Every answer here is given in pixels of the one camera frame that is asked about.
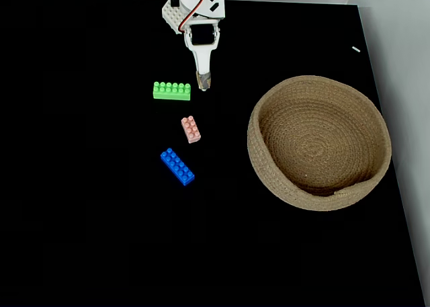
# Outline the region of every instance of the black table surface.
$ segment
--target black table surface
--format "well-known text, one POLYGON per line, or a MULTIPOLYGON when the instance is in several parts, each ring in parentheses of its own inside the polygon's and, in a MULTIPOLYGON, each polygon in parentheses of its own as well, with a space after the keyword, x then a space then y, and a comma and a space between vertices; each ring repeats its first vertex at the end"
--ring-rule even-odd
POLYGON ((227 1, 202 92, 164 3, 0 0, 3 57, 43 90, 38 199, 15 230, 31 255, 0 302, 423 305, 392 164, 355 205, 311 212, 248 157, 252 109, 284 79, 328 77, 380 109, 358 8, 227 1), (154 100, 155 81, 191 83, 191 101, 154 100), (160 160, 169 147, 187 187, 160 160))

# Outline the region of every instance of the lego brick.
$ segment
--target lego brick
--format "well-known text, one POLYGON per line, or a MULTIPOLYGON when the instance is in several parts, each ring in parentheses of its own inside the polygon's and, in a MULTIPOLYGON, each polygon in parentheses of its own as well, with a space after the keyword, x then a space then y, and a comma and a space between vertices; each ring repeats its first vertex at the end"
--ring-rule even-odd
POLYGON ((194 174, 185 166, 171 148, 161 154, 161 160, 170 168, 182 185, 186 186, 194 180, 194 174))
POLYGON ((197 129, 196 121, 194 121, 193 116, 189 116, 188 118, 182 119, 181 123, 183 131, 185 131, 185 135, 187 136, 188 142, 190 144, 200 140, 202 136, 197 129))
POLYGON ((177 83, 154 83, 154 99, 184 100, 191 99, 191 85, 177 83))

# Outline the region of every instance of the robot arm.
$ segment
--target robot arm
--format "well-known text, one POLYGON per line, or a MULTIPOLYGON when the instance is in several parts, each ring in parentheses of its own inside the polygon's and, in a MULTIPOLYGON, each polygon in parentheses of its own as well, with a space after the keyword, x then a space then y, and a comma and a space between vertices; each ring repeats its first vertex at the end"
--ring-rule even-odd
POLYGON ((168 0, 163 18, 176 34, 184 34, 185 45, 193 52, 199 88, 210 88, 210 55, 218 47, 218 22, 225 17, 224 0, 168 0))

